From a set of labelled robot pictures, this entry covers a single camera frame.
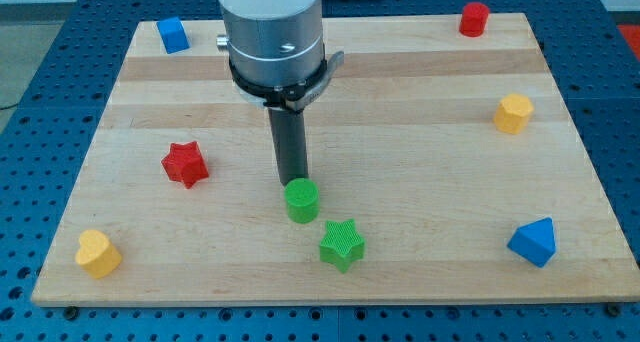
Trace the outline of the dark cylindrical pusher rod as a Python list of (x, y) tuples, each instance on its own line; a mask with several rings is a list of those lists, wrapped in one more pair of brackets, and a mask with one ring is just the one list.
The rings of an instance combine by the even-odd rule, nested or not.
[(286, 186), (291, 180), (308, 177), (304, 114), (268, 110), (278, 176)]

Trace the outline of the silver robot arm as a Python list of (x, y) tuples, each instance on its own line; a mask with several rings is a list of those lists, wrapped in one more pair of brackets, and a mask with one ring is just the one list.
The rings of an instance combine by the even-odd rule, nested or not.
[(283, 185), (308, 176), (304, 110), (344, 62), (326, 57), (322, 0), (218, 0), (238, 90), (268, 110), (276, 164)]

